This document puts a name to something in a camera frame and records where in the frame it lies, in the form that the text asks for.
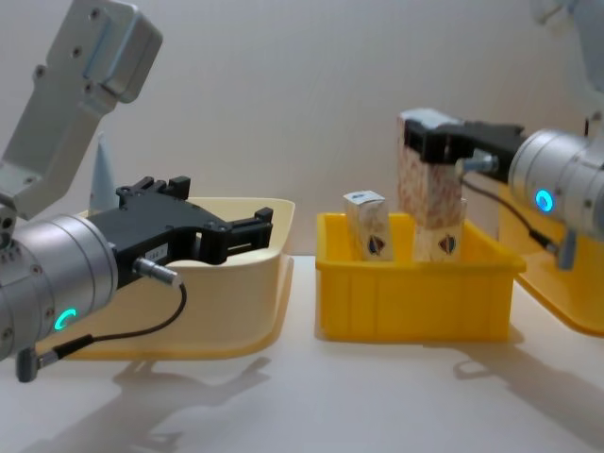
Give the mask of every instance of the cream plastic tray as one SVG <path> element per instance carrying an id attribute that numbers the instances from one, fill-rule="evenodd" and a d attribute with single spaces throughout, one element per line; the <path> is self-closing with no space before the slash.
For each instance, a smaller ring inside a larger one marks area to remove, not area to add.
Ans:
<path id="1" fill-rule="evenodd" d="M 190 198 L 224 220 L 274 210 L 267 249 L 231 257 L 221 266 L 178 261 L 187 285 L 187 307 L 169 327 L 151 335 L 93 344 L 74 355 L 85 360 L 194 360 L 249 354 L 277 339 L 292 282 L 294 260 L 287 239 L 294 203 L 272 198 Z M 98 313 L 39 344 L 43 351 L 77 336 L 104 335 L 153 326 L 176 309 L 180 293 L 141 279 L 120 290 Z"/>

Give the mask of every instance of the table surface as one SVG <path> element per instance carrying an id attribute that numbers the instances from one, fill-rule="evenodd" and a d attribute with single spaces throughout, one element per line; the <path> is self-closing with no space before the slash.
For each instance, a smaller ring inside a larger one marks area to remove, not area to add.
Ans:
<path id="1" fill-rule="evenodd" d="M 277 342 L 229 361 L 0 363 L 1 453 L 604 451 L 604 340 L 518 285 L 508 344 L 316 340 L 295 258 Z"/>

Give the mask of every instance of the teal led light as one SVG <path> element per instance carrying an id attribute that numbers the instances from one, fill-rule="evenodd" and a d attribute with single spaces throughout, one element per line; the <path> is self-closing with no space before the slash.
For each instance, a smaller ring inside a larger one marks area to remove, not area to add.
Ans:
<path id="1" fill-rule="evenodd" d="M 551 212 L 554 209 L 554 197 L 544 189 L 535 194 L 535 203 L 542 212 Z"/>
<path id="2" fill-rule="evenodd" d="M 72 318 L 75 316 L 77 316 L 76 309 L 67 309 L 66 311 L 61 313 L 60 316 L 57 318 L 57 321 L 55 321 L 55 330 L 63 330 L 64 328 L 66 328 L 67 326 L 65 326 L 65 321 L 67 320 L 67 318 Z"/>

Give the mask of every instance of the white wall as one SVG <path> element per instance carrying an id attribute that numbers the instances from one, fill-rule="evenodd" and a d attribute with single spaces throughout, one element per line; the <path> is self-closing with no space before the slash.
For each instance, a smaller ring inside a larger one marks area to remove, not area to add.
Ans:
<path id="1" fill-rule="evenodd" d="M 2 3 L 0 149 L 69 0 Z M 581 129 L 562 48 L 532 23 L 526 0 L 138 5 L 164 45 L 139 100 L 102 124 L 118 183 L 185 174 L 195 195 L 292 199 L 298 252 L 314 250 L 315 213 L 341 210 L 343 193 L 371 188 L 394 199 L 402 109 Z M 86 207 L 92 157 L 51 211 Z M 491 205 L 470 206 L 493 223 Z"/>

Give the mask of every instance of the black cable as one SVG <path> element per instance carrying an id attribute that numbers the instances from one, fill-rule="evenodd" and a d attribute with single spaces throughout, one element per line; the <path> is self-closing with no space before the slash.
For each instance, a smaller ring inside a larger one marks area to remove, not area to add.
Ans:
<path id="1" fill-rule="evenodd" d="M 185 287 L 185 284 L 181 283 L 178 288 L 180 289 L 181 298 L 180 303 L 176 308 L 176 311 L 172 314 L 172 316 L 170 316 L 162 323 L 157 324 L 156 326 L 144 328 L 142 330 L 134 330 L 132 332 L 114 333 L 111 335 L 101 335 L 98 337 L 94 337 L 90 334 L 84 335 L 70 342 L 59 344 L 58 346 L 53 347 L 53 350 L 57 354 L 57 357 L 59 359 L 62 359 L 94 343 L 108 342 L 111 340 L 123 340 L 124 338 L 141 337 L 143 335 L 148 335 L 150 333 L 162 330 L 163 328 L 170 326 L 177 319 L 177 317 L 180 316 L 180 313 L 185 310 L 185 306 L 187 305 L 187 288 Z"/>
<path id="2" fill-rule="evenodd" d="M 461 178 L 461 184 L 463 186 L 467 187 L 468 189 L 470 189 L 472 192 L 476 192 L 480 195 L 486 196 L 487 198 L 490 198 L 490 199 L 496 201 L 497 203 L 499 203 L 501 206 L 503 206 L 505 209 L 507 209 L 509 212 L 511 212 L 514 215 L 514 217 L 516 217 L 516 219 L 518 219 L 522 223 L 522 225 L 525 226 L 525 228 L 528 230 L 528 235 L 530 236 L 531 239 L 533 239 L 535 242 L 537 242 L 542 248 L 544 248 L 548 252 L 556 253 L 556 251 L 558 250 L 558 246 L 556 245 L 556 242 L 553 241 L 551 238 L 547 237 L 544 233 L 542 233 L 538 229 L 534 228 L 530 224 L 529 220 L 524 215 L 522 215 L 519 210 L 517 210 L 514 206 L 512 206 L 511 203 L 507 202 L 506 200 L 501 198 L 499 195 L 496 195 L 495 193 L 486 191 L 484 189 L 481 189 L 478 186 L 475 186 L 471 182 L 468 182 L 467 180 L 465 180 L 463 177 Z"/>

